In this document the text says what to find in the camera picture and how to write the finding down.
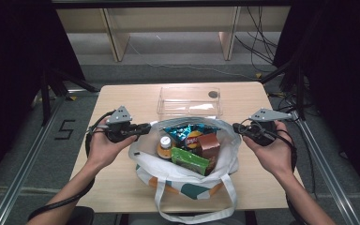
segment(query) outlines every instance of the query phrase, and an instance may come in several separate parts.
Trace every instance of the wooden table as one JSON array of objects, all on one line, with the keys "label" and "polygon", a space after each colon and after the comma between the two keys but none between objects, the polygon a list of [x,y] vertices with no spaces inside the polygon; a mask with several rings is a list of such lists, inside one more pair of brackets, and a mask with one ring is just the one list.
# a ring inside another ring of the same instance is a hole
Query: wooden table
[{"label": "wooden table", "polygon": [[[111,85],[101,89],[89,125],[101,115],[121,105],[140,124],[159,120],[158,97],[161,87],[218,87],[223,114],[220,119],[229,124],[240,123],[261,107],[271,105],[259,82],[206,82],[172,84]],[[231,175],[238,196],[237,210],[287,208],[285,192],[275,178],[263,169],[253,152],[242,143],[238,153],[239,170]],[[72,172],[75,175],[86,161],[84,142]],[[96,183],[79,205],[92,207],[98,213],[157,212],[155,189],[145,185],[136,175],[136,163],[124,149],[115,162],[96,177]],[[164,212],[217,211],[231,205],[223,187],[209,200],[191,200],[187,197],[165,193],[162,199]]]}]

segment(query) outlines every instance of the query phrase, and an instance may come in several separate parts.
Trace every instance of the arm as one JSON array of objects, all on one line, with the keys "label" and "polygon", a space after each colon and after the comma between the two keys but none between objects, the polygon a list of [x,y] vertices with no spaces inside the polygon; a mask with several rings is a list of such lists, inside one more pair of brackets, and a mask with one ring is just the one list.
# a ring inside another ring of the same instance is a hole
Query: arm
[{"label": "arm", "polygon": [[[281,122],[276,121],[276,125],[277,129],[287,130]],[[279,132],[278,135],[292,142],[285,132]],[[308,224],[335,224],[293,175],[291,149],[284,141],[276,139],[270,145],[263,147],[246,136],[243,140],[255,153],[262,166],[276,177],[294,208]]]},{"label": "arm", "polygon": [[[104,133],[94,133],[86,163],[47,204],[60,202],[84,190],[103,168],[113,163],[122,149],[135,140],[136,136],[132,136],[122,142],[113,143],[107,139]],[[37,215],[27,224],[66,224],[76,204],[77,202],[72,202]]]}]

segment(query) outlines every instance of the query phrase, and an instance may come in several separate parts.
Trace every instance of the right hand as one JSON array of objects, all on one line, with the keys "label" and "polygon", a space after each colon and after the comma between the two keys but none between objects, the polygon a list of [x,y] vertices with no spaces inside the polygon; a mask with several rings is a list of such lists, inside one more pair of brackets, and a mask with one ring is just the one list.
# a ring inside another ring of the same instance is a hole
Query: right hand
[{"label": "right hand", "polygon": [[[285,130],[285,124],[275,121],[277,130]],[[291,137],[285,132],[279,131],[279,136],[292,142]],[[291,164],[291,148],[281,139],[276,139],[267,146],[256,144],[247,136],[243,136],[245,144],[254,152],[262,166],[274,176],[293,173]]]}]

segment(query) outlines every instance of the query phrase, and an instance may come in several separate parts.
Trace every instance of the transparent plastic box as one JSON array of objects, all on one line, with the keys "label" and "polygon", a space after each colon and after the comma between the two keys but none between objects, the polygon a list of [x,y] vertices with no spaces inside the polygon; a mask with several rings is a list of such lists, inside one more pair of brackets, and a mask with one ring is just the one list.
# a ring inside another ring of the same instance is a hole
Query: transparent plastic box
[{"label": "transparent plastic box", "polygon": [[157,104],[160,120],[182,116],[219,118],[223,112],[216,87],[162,87]]}]

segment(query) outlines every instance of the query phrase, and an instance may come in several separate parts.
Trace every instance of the teal snack bag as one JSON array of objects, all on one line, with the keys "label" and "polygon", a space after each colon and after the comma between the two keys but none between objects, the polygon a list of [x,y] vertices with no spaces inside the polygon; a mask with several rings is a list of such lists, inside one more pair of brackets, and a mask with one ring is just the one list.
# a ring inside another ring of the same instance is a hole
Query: teal snack bag
[{"label": "teal snack bag", "polygon": [[195,173],[205,175],[206,168],[209,166],[209,160],[203,157],[198,157],[188,151],[180,148],[172,148],[172,162],[181,167],[187,168]]}]

